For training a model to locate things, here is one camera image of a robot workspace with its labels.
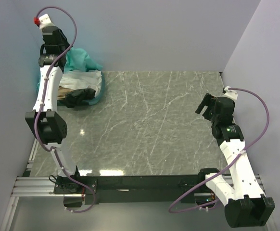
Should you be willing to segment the teal t shirt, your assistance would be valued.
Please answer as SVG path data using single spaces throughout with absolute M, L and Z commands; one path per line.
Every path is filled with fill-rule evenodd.
M 81 72 L 102 71 L 102 66 L 93 61 L 81 48 L 71 48 L 65 55 L 66 63 L 62 73 L 79 70 Z

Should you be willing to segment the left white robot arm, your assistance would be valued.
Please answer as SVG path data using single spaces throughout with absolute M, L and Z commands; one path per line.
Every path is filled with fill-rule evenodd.
M 68 178 L 65 188 L 70 193 L 77 193 L 82 189 L 82 181 L 77 178 L 79 173 L 76 164 L 64 151 L 67 123 L 57 112 L 58 89 L 66 63 L 66 53 L 72 45 L 57 26 L 42 27 L 41 32 L 44 43 L 38 60 L 38 97 L 32 111 L 25 114 L 25 120 L 40 146 L 51 153 L 57 165 L 58 175 L 50 176 L 49 179 L 61 187 L 64 179 Z

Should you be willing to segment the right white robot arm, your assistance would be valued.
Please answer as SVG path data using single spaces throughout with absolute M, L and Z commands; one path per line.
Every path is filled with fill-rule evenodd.
M 264 226 L 272 214 L 275 204 L 264 191 L 252 170 L 241 128 L 234 123 L 233 113 L 237 94 L 225 93 L 215 97 L 207 93 L 199 104 L 197 114 L 211 122 L 212 134 L 220 147 L 233 181 L 230 185 L 212 170 L 203 171 L 197 186 L 202 192 L 210 189 L 224 205 L 225 218 L 232 228 Z

